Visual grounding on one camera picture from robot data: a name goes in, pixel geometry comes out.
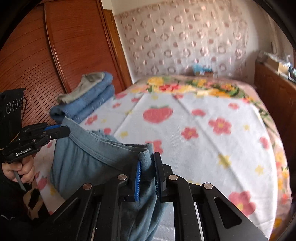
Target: human hand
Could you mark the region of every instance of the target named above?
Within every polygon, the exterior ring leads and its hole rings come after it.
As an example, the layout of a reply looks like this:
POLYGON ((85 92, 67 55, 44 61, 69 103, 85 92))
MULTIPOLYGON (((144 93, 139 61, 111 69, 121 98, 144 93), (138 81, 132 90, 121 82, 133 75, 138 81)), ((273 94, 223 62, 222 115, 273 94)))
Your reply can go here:
POLYGON ((21 163, 18 161, 11 164, 2 163, 2 170, 4 175, 14 182, 17 180, 13 171, 17 171, 19 175, 23 175, 22 183, 31 183, 34 180, 34 159, 32 156, 27 156, 22 159, 21 163))

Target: wooden cabinet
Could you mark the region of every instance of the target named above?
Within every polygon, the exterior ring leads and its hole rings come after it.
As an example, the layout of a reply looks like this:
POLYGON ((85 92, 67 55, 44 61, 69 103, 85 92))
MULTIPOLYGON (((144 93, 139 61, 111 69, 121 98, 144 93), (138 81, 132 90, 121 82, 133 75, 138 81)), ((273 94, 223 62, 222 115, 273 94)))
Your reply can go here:
POLYGON ((55 97, 71 92, 82 74, 110 72, 116 93, 132 84, 118 58, 116 25, 108 23, 100 0, 45 0, 15 28, 0 51, 0 92, 26 88, 23 126, 54 123, 55 97))
POLYGON ((255 85, 277 126, 289 161, 296 151, 296 85, 261 63, 255 65, 255 85))

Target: patterned wallpaper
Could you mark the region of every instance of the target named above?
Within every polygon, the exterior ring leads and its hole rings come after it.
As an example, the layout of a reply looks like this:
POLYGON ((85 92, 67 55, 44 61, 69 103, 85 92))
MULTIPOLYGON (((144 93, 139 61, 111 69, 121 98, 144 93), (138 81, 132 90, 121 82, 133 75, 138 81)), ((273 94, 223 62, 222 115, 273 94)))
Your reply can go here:
POLYGON ((192 74, 244 79, 248 24, 231 0, 177 0, 115 16, 131 75, 192 74))

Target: floral bedspread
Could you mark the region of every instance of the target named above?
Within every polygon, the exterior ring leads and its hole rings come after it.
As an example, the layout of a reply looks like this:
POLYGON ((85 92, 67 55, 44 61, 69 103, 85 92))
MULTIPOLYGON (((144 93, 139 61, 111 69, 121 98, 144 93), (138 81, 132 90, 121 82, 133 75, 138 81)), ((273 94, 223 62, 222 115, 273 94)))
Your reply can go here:
MULTIPOLYGON (((143 79, 81 126, 103 129, 123 143, 154 144, 162 161, 189 182, 211 182, 263 233, 276 234, 289 212, 291 190, 275 124, 247 84, 227 79, 170 76, 143 79)), ((48 182, 55 141, 34 158, 49 212, 64 200, 48 182)), ((170 205, 154 240, 174 240, 170 205)))

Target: box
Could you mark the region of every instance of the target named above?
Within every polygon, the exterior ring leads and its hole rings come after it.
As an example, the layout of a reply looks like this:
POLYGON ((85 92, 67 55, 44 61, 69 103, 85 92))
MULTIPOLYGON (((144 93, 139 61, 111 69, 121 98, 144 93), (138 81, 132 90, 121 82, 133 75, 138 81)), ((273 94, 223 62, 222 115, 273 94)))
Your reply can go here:
POLYGON ((201 74, 201 72, 196 72, 195 75, 199 77, 205 77, 205 78, 213 78, 214 77, 214 72, 202 72, 204 75, 201 74))
POLYGON ((266 63, 268 65, 270 65, 276 72, 280 72, 280 73, 283 73, 283 74, 286 74, 286 75, 289 72, 289 68, 287 66, 284 66, 282 63, 279 63, 279 62, 275 61, 271 57, 267 58, 266 63))

